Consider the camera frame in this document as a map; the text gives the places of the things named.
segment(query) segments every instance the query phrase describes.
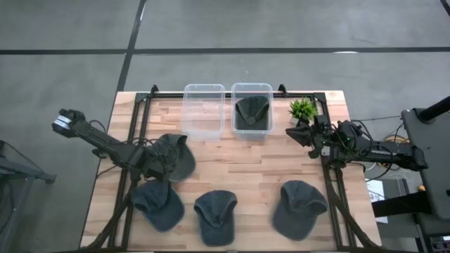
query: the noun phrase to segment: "potted plant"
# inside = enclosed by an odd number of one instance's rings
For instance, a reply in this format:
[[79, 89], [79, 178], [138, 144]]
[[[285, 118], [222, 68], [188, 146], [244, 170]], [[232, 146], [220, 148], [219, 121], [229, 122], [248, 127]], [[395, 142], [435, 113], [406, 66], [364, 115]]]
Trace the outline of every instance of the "potted plant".
[[297, 124], [301, 117], [312, 120], [314, 116], [317, 116], [317, 110], [314, 104], [307, 98], [303, 98], [300, 101], [291, 101], [289, 113], [292, 115], [290, 122], [293, 124]]

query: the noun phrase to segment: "wooden table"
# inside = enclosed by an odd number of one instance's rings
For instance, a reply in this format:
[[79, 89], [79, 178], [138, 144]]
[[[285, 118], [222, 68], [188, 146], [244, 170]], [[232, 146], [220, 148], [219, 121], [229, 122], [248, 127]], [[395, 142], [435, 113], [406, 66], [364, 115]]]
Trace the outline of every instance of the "wooden table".
[[[324, 92], [331, 121], [335, 123], [349, 119], [343, 92]], [[108, 133], [121, 141], [127, 139], [134, 96], [134, 92], [120, 92], [115, 101]], [[197, 166], [190, 178], [173, 185], [184, 203], [184, 218], [171, 231], [159, 233], [135, 210], [128, 250], [334, 250], [335, 242], [328, 212], [318, 217], [309, 237], [300, 242], [283, 237], [270, 224], [271, 214], [280, 196], [280, 187], [286, 181], [305, 181], [326, 196], [320, 159], [310, 159], [307, 152], [311, 148], [303, 148], [285, 134], [285, 129], [292, 127], [288, 114], [291, 100], [295, 98], [275, 99], [275, 130], [264, 142], [235, 139], [230, 127], [230, 100], [227, 100], [225, 129], [221, 141], [208, 143], [188, 139], [188, 146], [195, 156]], [[152, 99], [146, 138], [158, 138], [165, 133], [180, 134], [182, 104], [180, 98]], [[138, 121], [136, 134], [139, 134], [140, 125]], [[99, 171], [111, 165], [110, 160], [103, 160]], [[352, 216], [370, 239], [380, 245], [361, 167], [348, 166], [343, 172]], [[96, 180], [80, 246], [92, 242], [111, 217], [119, 177], [120, 169], [114, 169]], [[230, 190], [238, 198], [234, 210], [235, 240], [225, 247], [206, 247], [200, 239], [193, 204], [198, 197], [210, 190]], [[123, 221], [124, 215], [117, 232], [117, 244], [122, 239]], [[340, 226], [345, 238], [342, 217]]]

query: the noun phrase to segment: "concrete floor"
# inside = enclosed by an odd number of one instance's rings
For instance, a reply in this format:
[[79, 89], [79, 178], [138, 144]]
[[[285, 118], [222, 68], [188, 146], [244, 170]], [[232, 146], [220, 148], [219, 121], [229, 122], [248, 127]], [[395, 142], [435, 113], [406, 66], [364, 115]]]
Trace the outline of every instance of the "concrete floor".
[[[0, 50], [126, 48], [138, 4], [0, 0]], [[450, 46], [449, 25], [439, 0], [148, 0], [136, 48]], [[123, 55], [0, 56], [0, 139], [58, 175], [52, 186], [35, 183], [12, 252], [77, 248], [98, 160], [89, 144], [50, 125], [60, 108], [107, 124], [123, 62]], [[449, 66], [450, 53], [133, 56], [124, 90], [236, 82], [343, 90], [351, 118], [367, 119], [448, 96]], [[367, 127], [382, 138], [399, 124]], [[413, 175], [410, 187], [418, 183]]]

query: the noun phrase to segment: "cap brim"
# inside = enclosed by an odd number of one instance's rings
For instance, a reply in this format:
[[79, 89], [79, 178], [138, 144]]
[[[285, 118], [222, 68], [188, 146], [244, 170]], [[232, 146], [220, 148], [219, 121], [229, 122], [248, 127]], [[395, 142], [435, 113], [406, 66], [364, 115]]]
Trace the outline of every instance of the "cap brim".
[[179, 149], [178, 163], [174, 172], [170, 174], [169, 181], [180, 182], [187, 179], [195, 169], [195, 158], [186, 144], [177, 146]]
[[170, 188], [165, 205], [157, 212], [142, 212], [142, 215], [160, 232], [171, 230], [184, 216], [184, 206], [180, 197]]
[[198, 227], [203, 243], [208, 247], [226, 246], [234, 241], [234, 215], [224, 225], [211, 226], [202, 215], [198, 215]]
[[316, 215], [289, 211], [286, 203], [280, 200], [274, 213], [273, 225], [285, 237], [291, 240], [303, 240], [311, 233], [316, 220]]

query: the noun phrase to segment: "empty plastic bin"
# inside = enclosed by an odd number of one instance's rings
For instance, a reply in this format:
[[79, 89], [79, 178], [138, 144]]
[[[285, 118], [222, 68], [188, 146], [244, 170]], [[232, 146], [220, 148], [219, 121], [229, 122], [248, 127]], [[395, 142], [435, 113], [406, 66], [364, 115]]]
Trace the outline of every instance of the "empty plastic bin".
[[[236, 103], [244, 98], [263, 96], [269, 102], [265, 130], [239, 129], [236, 123]], [[244, 141], [263, 141], [274, 130], [274, 92], [269, 84], [237, 83], [231, 87], [231, 129], [237, 139]]]
[[193, 141], [219, 141], [224, 130], [225, 87], [189, 84], [184, 88], [182, 131]]

